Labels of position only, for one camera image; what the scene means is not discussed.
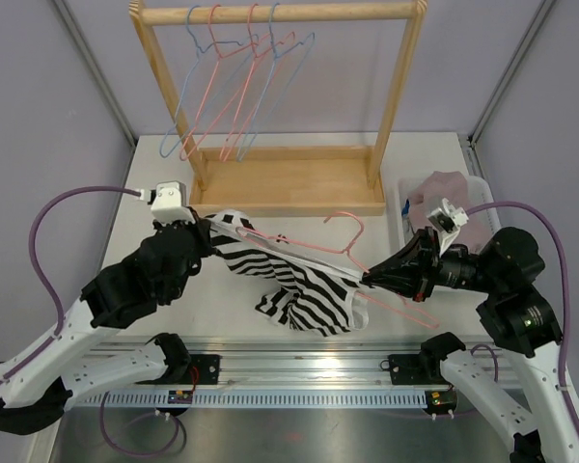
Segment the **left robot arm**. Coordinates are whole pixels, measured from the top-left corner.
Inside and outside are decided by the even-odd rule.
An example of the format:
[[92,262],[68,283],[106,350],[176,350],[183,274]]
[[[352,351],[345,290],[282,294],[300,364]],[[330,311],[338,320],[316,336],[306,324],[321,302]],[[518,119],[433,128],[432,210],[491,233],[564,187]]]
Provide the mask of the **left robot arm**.
[[103,340],[180,299],[202,260],[215,253],[207,219],[153,226],[154,235],[84,286],[45,340],[0,363],[1,432],[30,435],[91,396],[137,383],[177,384],[187,376],[191,356],[177,334],[158,334],[106,361],[82,360]]

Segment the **blue tank top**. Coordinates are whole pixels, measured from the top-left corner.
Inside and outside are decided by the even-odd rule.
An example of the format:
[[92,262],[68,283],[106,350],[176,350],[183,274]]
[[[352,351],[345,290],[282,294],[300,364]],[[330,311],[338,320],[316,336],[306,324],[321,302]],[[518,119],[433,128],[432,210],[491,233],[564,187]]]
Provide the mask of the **blue tank top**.
[[403,207],[401,208],[401,218],[402,218],[403,220],[406,220],[406,219],[407,219],[408,213],[409,213],[409,209],[410,209],[410,201],[409,201],[408,199],[406,199]]

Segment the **light blue wire hanger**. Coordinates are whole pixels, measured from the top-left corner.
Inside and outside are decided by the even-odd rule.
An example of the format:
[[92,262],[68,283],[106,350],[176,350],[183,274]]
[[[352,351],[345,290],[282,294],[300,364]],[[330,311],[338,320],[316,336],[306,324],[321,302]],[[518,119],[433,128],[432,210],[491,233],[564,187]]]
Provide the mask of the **light blue wire hanger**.
[[[211,106],[211,103],[207,103],[207,101],[209,100],[208,93],[209,93],[209,90],[210,90],[212,84],[215,81],[216,73],[217,73],[217,70],[218,70],[221,62],[223,60],[231,58],[232,56],[234,56],[236,54],[243,53],[244,50],[249,48],[250,45],[253,43],[251,36],[247,37],[243,41],[219,41],[216,37],[214,37],[214,34],[211,31],[211,23],[209,22],[207,24],[207,26],[208,26],[208,32],[210,34],[210,43],[208,43],[206,46],[201,46],[197,36],[195,35],[195,33],[192,30],[193,24],[191,21],[191,15],[192,15],[193,11],[198,9],[198,8],[199,8],[199,5],[191,7],[187,12],[186,19],[184,21],[184,26],[185,26],[186,32],[188,33],[188,35],[192,39],[193,44],[195,46],[196,60],[192,63],[192,66],[190,67],[189,71],[186,73],[186,75],[182,81],[181,89],[179,92],[179,99],[178,99],[178,102],[176,103],[176,108],[173,110],[174,130],[176,131],[177,135],[179,136],[179,139],[176,141],[176,143],[170,149],[166,150],[165,149],[165,142],[171,134],[171,129],[169,129],[165,133],[165,135],[163,136],[163,139],[162,139],[161,144],[159,146],[159,155],[164,159],[170,157],[175,151],[179,151],[179,159],[180,160],[188,160],[189,159],[189,157],[191,156],[192,149],[188,149],[186,147],[186,144],[188,142],[192,141],[192,135],[194,133],[194,130],[198,127],[201,116]],[[199,106],[198,112],[195,116],[195,120],[193,122],[193,125],[189,126],[188,128],[185,128],[185,129],[180,129],[179,128],[179,118],[181,116],[186,117],[186,113],[185,113],[185,110],[183,108],[183,104],[187,100],[190,81],[192,80],[192,76],[197,72],[200,64],[207,58],[207,55],[215,56],[215,59],[216,59],[215,68],[214,68],[212,74],[210,75],[209,82],[207,84],[207,89],[204,92],[204,95],[202,96],[202,99],[200,101],[200,106]],[[235,70],[234,73],[226,79],[226,81],[222,84],[221,89],[212,97],[211,102],[213,102],[219,95],[221,95],[224,92],[227,85],[234,79],[235,75],[239,72],[241,67],[248,61],[250,56],[251,56],[251,53],[247,52],[247,57],[238,66],[237,70]]]

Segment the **black white striped top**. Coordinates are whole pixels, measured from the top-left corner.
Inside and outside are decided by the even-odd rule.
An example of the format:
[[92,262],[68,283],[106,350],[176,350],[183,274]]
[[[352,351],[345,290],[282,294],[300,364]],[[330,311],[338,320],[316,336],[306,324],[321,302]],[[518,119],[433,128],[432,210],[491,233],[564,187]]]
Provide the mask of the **black white striped top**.
[[236,275],[271,280],[277,288],[264,294],[255,310],[278,325],[324,337],[363,330],[369,323],[359,273],[296,254],[251,233],[242,211],[208,215],[210,244]]

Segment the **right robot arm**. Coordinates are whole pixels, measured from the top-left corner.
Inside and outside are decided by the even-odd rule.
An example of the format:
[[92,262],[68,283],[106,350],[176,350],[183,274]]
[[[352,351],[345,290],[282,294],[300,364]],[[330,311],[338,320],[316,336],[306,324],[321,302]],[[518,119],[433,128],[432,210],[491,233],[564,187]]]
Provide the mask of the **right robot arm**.
[[579,462],[579,399],[561,361],[564,331],[534,286],[544,267],[537,242],[521,229],[500,229],[471,254],[460,245],[442,252],[437,231],[427,227],[362,281],[415,302],[437,286],[485,294],[477,307],[481,325],[515,372],[526,407],[481,371],[451,332],[423,341],[416,354],[389,356],[392,381],[424,379],[461,392],[498,433],[512,462]]

